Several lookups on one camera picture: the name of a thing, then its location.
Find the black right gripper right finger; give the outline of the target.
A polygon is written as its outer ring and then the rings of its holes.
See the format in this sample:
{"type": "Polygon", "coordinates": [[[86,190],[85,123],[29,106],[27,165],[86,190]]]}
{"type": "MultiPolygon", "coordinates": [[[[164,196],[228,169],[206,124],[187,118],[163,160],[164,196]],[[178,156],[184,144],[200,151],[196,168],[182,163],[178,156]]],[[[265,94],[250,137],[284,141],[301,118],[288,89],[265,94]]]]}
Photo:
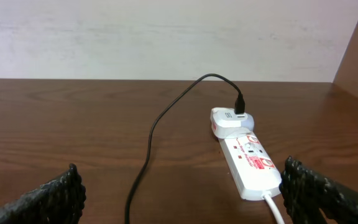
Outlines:
{"type": "Polygon", "coordinates": [[[358,192],[288,157],[279,190],[293,223],[358,224],[358,192]]]}

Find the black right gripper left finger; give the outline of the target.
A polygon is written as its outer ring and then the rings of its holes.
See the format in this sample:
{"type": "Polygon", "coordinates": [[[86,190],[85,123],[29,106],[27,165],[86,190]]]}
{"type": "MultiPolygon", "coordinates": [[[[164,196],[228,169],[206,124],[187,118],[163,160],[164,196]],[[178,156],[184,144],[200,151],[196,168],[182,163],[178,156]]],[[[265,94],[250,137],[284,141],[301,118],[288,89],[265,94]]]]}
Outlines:
{"type": "Polygon", "coordinates": [[[0,224],[77,224],[86,188],[76,165],[0,208],[0,224]]]}

